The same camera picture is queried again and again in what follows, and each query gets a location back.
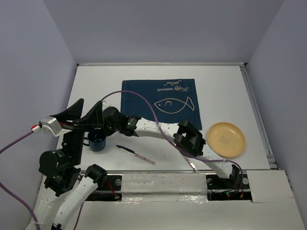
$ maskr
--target white wall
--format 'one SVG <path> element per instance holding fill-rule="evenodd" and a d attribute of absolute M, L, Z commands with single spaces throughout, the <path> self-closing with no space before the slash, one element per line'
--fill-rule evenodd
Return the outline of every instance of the white wall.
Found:
<path fill-rule="evenodd" d="M 307 227 L 307 1 L 286 0 L 248 64 L 278 166 Z"/>
<path fill-rule="evenodd" d="M 64 109 L 76 65 L 42 0 L 0 1 L 0 149 Z M 0 181 L 32 207 L 39 156 L 55 138 L 32 135 L 0 155 Z M 28 211 L 0 189 L 0 229 L 22 230 Z"/>
<path fill-rule="evenodd" d="M 247 62 L 283 0 L 44 0 L 77 63 Z"/>

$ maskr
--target blue cloth napkin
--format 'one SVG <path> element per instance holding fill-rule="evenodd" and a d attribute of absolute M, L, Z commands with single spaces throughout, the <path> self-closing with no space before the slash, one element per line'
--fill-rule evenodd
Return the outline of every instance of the blue cloth napkin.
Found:
<path fill-rule="evenodd" d="M 124 80 L 122 90 L 137 92 L 152 105 L 158 121 L 179 123 L 190 121 L 201 130 L 201 118 L 194 79 Z M 120 111 L 154 121 L 146 102 L 137 95 L 123 92 Z"/>

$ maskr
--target paper plate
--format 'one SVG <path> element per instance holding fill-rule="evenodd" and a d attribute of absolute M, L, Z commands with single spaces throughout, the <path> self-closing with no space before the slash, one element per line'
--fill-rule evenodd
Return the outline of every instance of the paper plate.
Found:
<path fill-rule="evenodd" d="M 210 148 L 222 157 L 236 157 L 245 149 L 245 136 L 235 125 L 228 122 L 216 123 L 207 134 Z"/>

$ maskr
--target white table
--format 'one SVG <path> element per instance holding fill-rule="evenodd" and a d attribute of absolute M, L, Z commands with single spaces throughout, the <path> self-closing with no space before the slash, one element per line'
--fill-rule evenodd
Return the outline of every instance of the white table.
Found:
<path fill-rule="evenodd" d="M 144 201 L 142 194 L 134 201 L 86 201 L 77 230 L 305 229 L 284 171 L 247 173 L 253 202 L 207 201 L 195 197 L 191 202 L 172 199 L 171 195 L 151 196 L 152 200 Z M 77 214 L 66 229 L 73 229 Z"/>
<path fill-rule="evenodd" d="M 215 123 L 230 122 L 238 126 L 246 137 L 244 153 L 233 160 L 248 169 L 269 169 L 267 149 L 251 107 L 239 66 L 79 66 L 69 105 L 84 98 L 83 115 L 110 92 L 121 90 L 123 80 L 188 79 L 194 78 L 200 115 L 205 136 Z M 120 93 L 107 102 L 120 109 Z M 155 161 L 151 165 L 114 147 L 119 144 Z M 192 160 L 198 169 L 209 170 L 200 161 Z M 190 171 L 190 166 L 169 143 L 154 138 L 126 137 L 116 133 L 106 140 L 106 148 L 94 153 L 83 148 L 81 169 L 98 164 L 108 171 Z"/>

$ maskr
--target dark blue mug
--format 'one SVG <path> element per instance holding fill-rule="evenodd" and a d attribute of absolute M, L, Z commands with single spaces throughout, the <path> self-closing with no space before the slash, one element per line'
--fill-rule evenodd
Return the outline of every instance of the dark blue mug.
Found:
<path fill-rule="evenodd" d="M 94 129 L 89 132 L 84 140 L 88 140 L 88 144 L 83 143 L 83 145 L 89 146 L 94 152 L 99 152 L 106 146 L 106 135 L 101 129 Z"/>

